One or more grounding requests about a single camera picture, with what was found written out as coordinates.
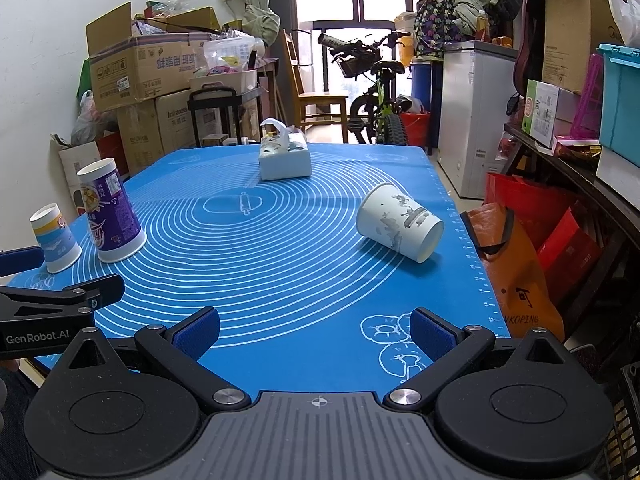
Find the white printed paper cup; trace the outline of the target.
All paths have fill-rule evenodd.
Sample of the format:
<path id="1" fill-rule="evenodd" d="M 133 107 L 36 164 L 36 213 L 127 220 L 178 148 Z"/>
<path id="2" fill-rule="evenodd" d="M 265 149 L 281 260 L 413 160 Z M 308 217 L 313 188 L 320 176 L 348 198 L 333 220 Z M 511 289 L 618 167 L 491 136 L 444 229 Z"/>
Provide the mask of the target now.
<path id="1" fill-rule="evenodd" d="M 442 239 L 445 226 L 396 185 L 381 183 L 360 204 L 356 228 L 363 237 L 424 263 Z"/>

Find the small yellow blue paper cup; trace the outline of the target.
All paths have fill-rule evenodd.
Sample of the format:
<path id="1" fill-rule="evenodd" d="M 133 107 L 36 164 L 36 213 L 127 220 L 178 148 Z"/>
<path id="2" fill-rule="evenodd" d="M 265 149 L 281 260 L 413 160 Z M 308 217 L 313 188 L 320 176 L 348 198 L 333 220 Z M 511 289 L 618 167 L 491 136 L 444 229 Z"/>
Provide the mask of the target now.
<path id="1" fill-rule="evenodd" d="M 35 211 L 29 222 L 44 252 L 44 264 L 49 273 L 58 274 L 79 259 L 81 248 L 57 203 L 47 204 Z"/>

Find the purple tall paper cup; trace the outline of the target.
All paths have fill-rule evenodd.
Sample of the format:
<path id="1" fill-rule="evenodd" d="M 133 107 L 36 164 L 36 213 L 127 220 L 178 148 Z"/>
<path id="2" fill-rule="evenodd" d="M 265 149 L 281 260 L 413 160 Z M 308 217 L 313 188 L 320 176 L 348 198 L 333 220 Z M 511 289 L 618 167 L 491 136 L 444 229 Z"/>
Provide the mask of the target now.
<path id="1" fill-rule="evenodd" d="M 92 162 L 77 177 L 99 260 L 115 263 L 138 252 L 148 238 L 131 207 L 115 159 Z"/>

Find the red gift bag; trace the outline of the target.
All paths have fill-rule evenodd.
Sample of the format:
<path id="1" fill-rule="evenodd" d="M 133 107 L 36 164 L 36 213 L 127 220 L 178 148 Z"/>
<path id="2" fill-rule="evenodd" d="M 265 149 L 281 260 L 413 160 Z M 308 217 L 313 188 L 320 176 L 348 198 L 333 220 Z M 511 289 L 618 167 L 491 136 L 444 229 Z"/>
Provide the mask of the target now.
<path id="1" fill-rule="evenodd" d="M 564 188 L 491 172 L 485 200 L 513 210 L 536 249 L 554 304 L 564 299 L 601 255 L 591 214 L 576 194 Z"/>

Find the lower cardboard box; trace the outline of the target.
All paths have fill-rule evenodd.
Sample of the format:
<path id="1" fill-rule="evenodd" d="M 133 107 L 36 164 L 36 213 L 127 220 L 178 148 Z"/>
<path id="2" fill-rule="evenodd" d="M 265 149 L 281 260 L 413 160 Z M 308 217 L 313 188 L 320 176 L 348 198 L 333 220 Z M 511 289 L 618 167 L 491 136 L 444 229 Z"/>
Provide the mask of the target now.
<path id="1" fill-rule="evenodd" d="M 189 90 L 182 90 L 116 110 L 132 176 L 169 153 L 192 148 L 194 133 L 189 96 Z"/>

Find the dark wooden shelf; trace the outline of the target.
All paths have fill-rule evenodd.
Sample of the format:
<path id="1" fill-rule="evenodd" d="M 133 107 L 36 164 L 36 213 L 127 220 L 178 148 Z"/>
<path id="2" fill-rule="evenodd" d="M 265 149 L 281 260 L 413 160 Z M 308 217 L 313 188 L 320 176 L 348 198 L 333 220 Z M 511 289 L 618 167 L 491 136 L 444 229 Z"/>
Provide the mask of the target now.
<path id="1" fill-rule="evenodd" d="M 515 140 L 514 149 L 503 167 L 503 174 L 513 174 L 548 185 L 551 181 L 562 182 L 602 211 L 622 233 L 623 239 L 638 252 L 638 209 L 601 181 L 593 171 L 544 153 L 533 138 L 508 122 L 503 127 L 504 132 Z"/>

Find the white tissue box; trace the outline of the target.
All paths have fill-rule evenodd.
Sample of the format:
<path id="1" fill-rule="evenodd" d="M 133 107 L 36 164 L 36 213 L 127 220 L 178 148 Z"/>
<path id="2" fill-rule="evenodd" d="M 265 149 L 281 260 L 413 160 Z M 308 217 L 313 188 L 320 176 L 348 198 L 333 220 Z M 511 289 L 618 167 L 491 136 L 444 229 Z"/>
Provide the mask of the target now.
<path id="1" fill-rule="evenodd" d="M 311 157 L 303 131 L 274 118 L 264 119 L 260 126 L 269 128 L 260 141 L 260 178 L 277 181 L 310 177 Z"/>

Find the green white product box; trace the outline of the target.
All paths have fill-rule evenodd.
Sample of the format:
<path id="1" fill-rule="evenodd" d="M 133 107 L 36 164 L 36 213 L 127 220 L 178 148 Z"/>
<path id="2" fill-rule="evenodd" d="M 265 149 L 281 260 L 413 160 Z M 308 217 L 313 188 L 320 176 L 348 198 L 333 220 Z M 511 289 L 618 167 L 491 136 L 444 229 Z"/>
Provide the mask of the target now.
<path id="1" fill-rule="evenodd" d="M 529 79 L 522 130 L 545 148 L 557 136 L 568 136 L 580 95 L 554 84 Z"/>

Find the black green bicycle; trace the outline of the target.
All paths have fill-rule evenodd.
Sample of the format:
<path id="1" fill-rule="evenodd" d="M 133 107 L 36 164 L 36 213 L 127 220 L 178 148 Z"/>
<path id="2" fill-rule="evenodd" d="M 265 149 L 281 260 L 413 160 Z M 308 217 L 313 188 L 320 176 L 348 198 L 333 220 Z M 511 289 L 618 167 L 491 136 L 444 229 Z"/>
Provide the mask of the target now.
<path id="1" fill-rule="evenodd" d="M 348 131 L 360 144 L 409 144 L 400 118 L 404 109 L 392 92 L 396 77 L 405 73 L 405 66 L 396 60 L 385 61 L 380 51 L 381 46 L 393 49 L 408 36 L 408 32 L 390 32 L 372 44 L 344 41 L 326 32 L 318 38 L 318 44 L 329 50 L 345 78 L 372 77 L 372 86 L 352 101 L 347 121 Z"/>

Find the large open cardboard box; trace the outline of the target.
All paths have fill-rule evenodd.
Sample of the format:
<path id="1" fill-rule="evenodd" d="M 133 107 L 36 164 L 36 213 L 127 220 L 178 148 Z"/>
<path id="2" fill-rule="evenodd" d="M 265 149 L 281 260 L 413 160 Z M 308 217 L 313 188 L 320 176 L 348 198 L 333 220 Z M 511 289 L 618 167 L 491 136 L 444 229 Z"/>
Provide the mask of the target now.
<path id="1" fill-rule="evenodd" d="M 91 90 L 100 112 L 180 91 L 205 65 L 219 27 L 210 6 L 137 20 L 129 2 L 86 26 Z"/>

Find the white chest freezer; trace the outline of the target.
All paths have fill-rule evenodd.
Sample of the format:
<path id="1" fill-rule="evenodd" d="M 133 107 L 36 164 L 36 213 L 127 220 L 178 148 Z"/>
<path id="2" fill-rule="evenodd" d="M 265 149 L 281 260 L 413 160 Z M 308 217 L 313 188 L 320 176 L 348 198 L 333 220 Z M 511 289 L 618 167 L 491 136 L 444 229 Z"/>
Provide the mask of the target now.
<path id="1" fill-rule="evenodd" d="M 467 200 L 481 200 L 486 176 L 503 167 L 497 153 L 506 104 L 515 94 L 515 59 L 514 49 L 487 42 L 445 48 L 438 162 Z"/>

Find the pink plastic basket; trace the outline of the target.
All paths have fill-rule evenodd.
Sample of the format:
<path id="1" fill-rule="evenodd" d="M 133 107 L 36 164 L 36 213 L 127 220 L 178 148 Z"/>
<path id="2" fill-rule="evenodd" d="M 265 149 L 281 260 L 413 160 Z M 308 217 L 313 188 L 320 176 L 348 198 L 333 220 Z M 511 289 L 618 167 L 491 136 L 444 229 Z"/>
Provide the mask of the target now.
<path id="1" fill-rule="evenodd" d="M 597 139 L 600 134 L 603 103 L 604 65 L 602 55 L 590 55 L 582 96 L 570 128 L 575 139 Z"/>

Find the blue barrel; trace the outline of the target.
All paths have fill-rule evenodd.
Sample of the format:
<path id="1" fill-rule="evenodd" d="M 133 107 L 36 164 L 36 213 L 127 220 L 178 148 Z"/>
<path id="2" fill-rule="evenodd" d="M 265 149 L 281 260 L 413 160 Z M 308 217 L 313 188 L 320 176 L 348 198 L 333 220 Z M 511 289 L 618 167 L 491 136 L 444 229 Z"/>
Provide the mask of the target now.
<path id="1" fill-rule="evenodd" d="M 410 64 L 411 96 L 418 100 L 422 108 L 431 110 L 432 97 L 432 62 L 414 58 Z"/>

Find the tall brown cardboard box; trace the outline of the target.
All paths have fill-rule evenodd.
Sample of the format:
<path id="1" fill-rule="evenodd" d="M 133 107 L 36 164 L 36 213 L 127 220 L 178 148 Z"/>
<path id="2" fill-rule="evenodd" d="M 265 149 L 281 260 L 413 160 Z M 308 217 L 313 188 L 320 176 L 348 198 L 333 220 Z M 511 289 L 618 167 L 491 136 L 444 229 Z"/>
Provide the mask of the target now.
<path id="1" fill-rule="evenodd" d="M 582 92 L 600 44 L 623 44 L 608 0 L 546 0 L 543 82 Z"/>

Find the white plastic bag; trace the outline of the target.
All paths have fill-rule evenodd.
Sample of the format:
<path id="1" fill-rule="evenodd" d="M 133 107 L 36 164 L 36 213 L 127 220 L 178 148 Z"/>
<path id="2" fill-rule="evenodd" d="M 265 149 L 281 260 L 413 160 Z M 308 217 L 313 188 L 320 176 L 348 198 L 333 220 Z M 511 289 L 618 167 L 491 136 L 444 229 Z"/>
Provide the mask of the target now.
<path id="1" fill-rule="evenodd" d="M 613 20 L 624 45 L 640 47 L 640 0 L 608 0 Z"/>

